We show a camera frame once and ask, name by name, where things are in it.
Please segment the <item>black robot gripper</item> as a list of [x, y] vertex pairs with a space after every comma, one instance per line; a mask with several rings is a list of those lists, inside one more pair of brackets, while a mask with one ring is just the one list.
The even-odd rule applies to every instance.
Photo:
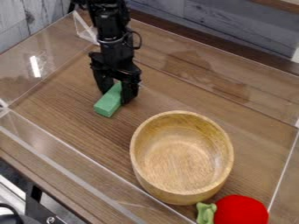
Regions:
[[104, 94], [122, 81], [122, 104], [128, 104], [138, 96], [142, 70], [134, 62], [135, 46], [131, 40], [100, 41], [100, 51], [88, 54], [98, 88]]

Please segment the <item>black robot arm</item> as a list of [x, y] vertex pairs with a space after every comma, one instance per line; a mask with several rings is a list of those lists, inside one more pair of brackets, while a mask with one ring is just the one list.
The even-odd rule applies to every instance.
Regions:
[[103, 94], [120, 81], [120, 103], [128, 104], [139, 93], [142, 69], [134, 62], [135, 50], [143, 42], [135, 45], [135, 35], [128, 27], [131, 21], [126, 0], [71, 0], [69, 11], [77, 5], [88, 12], [92, 25], [98, 30], [96, 41], [100, 51], [89, 52], [89, 67]]

